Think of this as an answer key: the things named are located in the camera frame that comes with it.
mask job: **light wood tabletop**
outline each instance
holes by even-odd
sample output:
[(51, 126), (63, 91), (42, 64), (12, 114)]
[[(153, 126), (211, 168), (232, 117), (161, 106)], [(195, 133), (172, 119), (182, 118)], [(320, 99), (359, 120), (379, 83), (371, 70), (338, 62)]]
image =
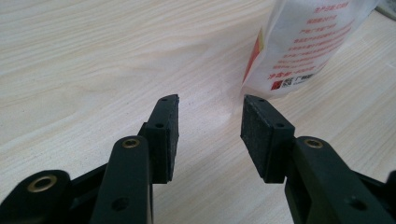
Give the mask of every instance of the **light wood tabletop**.
[[(274, 1), (2, 1), (0, 201), (25, 177), (76, 178), (177, 93), (173, 181), (155, 223), (292, 223), (284, 185), (240, 139), (242, 78)], [(396, 22), (374, 11), (310, 82), (270, 102), (353, 170), (396, 169)]]

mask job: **table surface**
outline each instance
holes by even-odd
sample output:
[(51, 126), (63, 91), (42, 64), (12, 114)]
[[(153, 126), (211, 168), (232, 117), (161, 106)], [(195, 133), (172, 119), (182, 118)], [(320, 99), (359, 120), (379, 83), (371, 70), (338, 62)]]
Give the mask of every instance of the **table surface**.
[[(72, 178), (178, 93), (174, 179), (156, 223), (292, 223), (239, 137), (243, 74), (274, 1), (2, 1), (0, 200), (38, 171)], [(270, 102), (296, 136), (385, 181), (396, 169), (396, 22), (373, 12), (308, 85)]]

